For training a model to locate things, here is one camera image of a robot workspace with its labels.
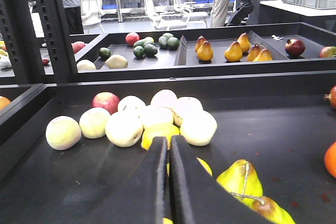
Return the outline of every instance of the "chair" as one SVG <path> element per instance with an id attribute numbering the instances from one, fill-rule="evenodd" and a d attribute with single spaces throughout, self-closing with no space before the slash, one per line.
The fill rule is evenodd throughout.
<path id="1" fill-rule="evenodd" d="M 182 29 L 187 27 L 187 23 L 181 20 L 166 20 L 163 19 L 164 15 L 172 14 L 171 12 L 157 13 L 153 0 L 144 0 L 145 2 L 145 13 L 147 17 L 152 21 L 151 25 L 154 26 L 155 30 L 171 30 L 171 29 Z"/>
<path id="2" fill-rule="evenodd" d="M 174 10 L 180 14 L 180 16 L 186 19 L 186 22 L 191 21 L 203 21 L 205 26 L 208 27 L 206 19 L 208 18 L 207 12 L 193 12 L 193 7 L 190 4 L 195 2 L 182 3 L 181 0 L 174 0 Z"/>
<path id="3" fill-rule="evenodd" d="M 95 27 L 100 27 L 105 33 L 101 25 L 101 16 L 105 15 L 102 10 L 102 0 L 80 0 L 80 13 L 83 23 L 83 29 L 88 30 Z"/>

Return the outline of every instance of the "black tray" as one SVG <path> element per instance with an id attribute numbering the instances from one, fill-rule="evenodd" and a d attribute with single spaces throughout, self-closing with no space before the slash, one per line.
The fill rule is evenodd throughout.
<path id="1" fill-rule="evenodd" d="M 178 97 L 199 98 L 218 122 L 208 146 L 191 146 L 195 157 L 209 163 L 214 178 L 235 160 L 247 159 L 257 170 L 265 196 L 285 208 L 296 223 L 334 223 L 336 180 L 326 171 L 323 158 L 335 141 L 336 111 L 323 95 L 335 80 L 336 71 L 310 71 L 44 85 L 31 100 L 34 109 L 22 109 L 31 119 L 15 125 L 16 133 L 0 146 L 8 148 L 5 156 L 0 155 L 0 220 L 82 223 L 89 219 L 134 174 L 146 151 L 140 142 L 119 148 L 106 137 L 82 138 L 67 151 L 55 151 L 46 143 L 46 125 L 59 115 L 79 120 L 98 92 L 114 92 L 121 98 L 137 95 L 149 104 L 156 92 L 171 89 Z M 9 127 L 0 124 L 0 132 L 4 129 Z M 169 216 L 167 196 L 164 205 Z M 229 210 L 223 211 L 227 223 L 239 223 Z"/>
<path id="2" fill-rule="evenodd" d="M 253 41 L 267 45 L 275 55 L 275 60 L 268 62 L 242 62 L 228 63 L 224 58 L 225 49 L 237 39 L 242 33 L 253 33 L 256 36 Z M 321 71 L 333 70 L 336 68 L 336 61 L 332 58 L 318 58 L 318 52 L 324 46 L 333 45 L 336 34 L 330 31 L 311 26 L 305 23 L 287 23 L 271 25 L 252 25 L 239 27 L 222 27 L 214 29 L 192 29 L 171 31 L 181 40 L 183 46 L 177 51 L 167 52 L 171 61 L 135 61 L 132 48 L 125 44 L 126 33 L 102 34 L 98 36 L 82 52 L 76 55 L 76 61 L 88 59 L 96 64 L 98 68 L 103 61 L 98 55 L 100 47 L 111 47 L 117 53 L 121 53 L 130 61 L 130 67 L 126 69 L 107 69 L 84 71 L 78 74 L 79 81 L 107 81 L 107 80 L 132 80 L 132 79 L 158 79 L 158 78 L 180 78 L 200 76 L 222 76 L 231 74 L 255 74 L 275 72 L 299 72 L 299 71 Z M 154 41 L 163 34 L 162 31 L 139 33 L 140 38 L 153 37 Z M 202 35 L 214 45 L 215 57 L 211 64 L 199 62 L 194 52 L 195 43 Z M 304 59 L 291 59 L 283 52 L 285 40 L 269 41 L 272 35 L 281 37 L 299 37 L 306 43 Z"/>

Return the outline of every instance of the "yellow pear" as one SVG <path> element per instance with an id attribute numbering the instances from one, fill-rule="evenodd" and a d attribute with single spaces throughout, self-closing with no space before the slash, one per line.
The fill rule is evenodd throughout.
<path id="1" fill-rule="evenodd" d="M 237 62 L 243 57 L 243 52 L 239 42 L 233 42 L 224 52 L 224 57 L 227 61 Z"/>
<path id="2" fill-rule="evenodd" d="M 199 36 L 199 38 L 197 39 L 196 42 L 196 46 L 195 46 L 195 52 L 197 52 L 197 50 L 200 48 L 200 46 L 203 44 L 203 42 L 206 41 L 206 38 L 204 38 L 203 36 Z"/>
<path id="3" fill-rule="evenodd" d="M 237 39 L 237 41 L 239 42 L 241 48 L 242 48 L 242 52 L 248 52 L 251 46 L 250 41 L 248 40 L 248 34 L 247 33 L 243 33 L 239 36 L 239 38 Z"/>
<path id="4" fill-rule="evenodd" d="M 211 48 L 209 41 L 204 41 L 200 48 L 197 50 L 197 57 L 200 60 L 208 61 L 214 57 L 214 51 Z"/>
<path id="5" fill-rule="evenodd" d="M 251 209 L 275 224 L 295 224 L 289 213 L 266 196 L 254 199 Z"/>
<path id="6" fill-rule="evenodd" d="M 251 47 L 250 53 L 248 54 L 246 61 L 253 61 L 258 56 L 260 51 L 261 51 L 261 47 L 259 47 L 258 43 L 255 43 Z"/>
<path id="7" fill-rule="evenodd" d="M 268 61 L 268 60 L 273 60 L 272 54 L 267 48 L 264 48 L 263 50 L 260 51 L 258 56 L 253 61 Z"/>
<path id="8" fill-rule="evenodd" d="M 221 173 L 216 181 L 229 193 L 261 197 L 263 187 L 253 164 L 245 159 L 234 162 L 226 171 Z M 244 204 L 251 206 L 253 199 L 236 197 Z"/>

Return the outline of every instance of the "orange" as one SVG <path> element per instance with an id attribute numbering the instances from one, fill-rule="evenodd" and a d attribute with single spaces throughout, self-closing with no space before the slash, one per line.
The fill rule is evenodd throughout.
<path id="1" fill-rule="evenodd" d="M 10 103 L 11 101 L 8 98 L 0 96 L 0 110 L 2 110 L 4 107 L 9 105 Z"/>
<path id="2" fill-rule="evenodd" d="M 327 171 L 336 178 L 336 142 L 333 143 L 324 156 L 324 164 Z"/>

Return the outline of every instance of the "floor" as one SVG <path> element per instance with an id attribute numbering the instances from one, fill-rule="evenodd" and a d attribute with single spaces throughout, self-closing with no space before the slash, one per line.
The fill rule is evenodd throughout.
<path id="1" fill-rule="evenodd" d="M 210 18 L 207 19 L 208 27 L 210 26 Z M 103 20 L 102 21 L 103 29 L 105 33 L 129 33 L 132 31 L 142 32 L 142 31 L 155 31 L 155 28 L 151 25 L 151 22 L 148 18 L 132 18 L 125 19 L 123 22 L 118 22 L 117 20 Z M 185 29 L 199 29 L 206 28 L 206 25 L 203 21 L 192 21 L 189 22 L 187 28 Z M 85 33 L 88 34 L 100 34 L 102 30 L 100 27 L 90 29 L 89 31 L 85 30 Z"/>

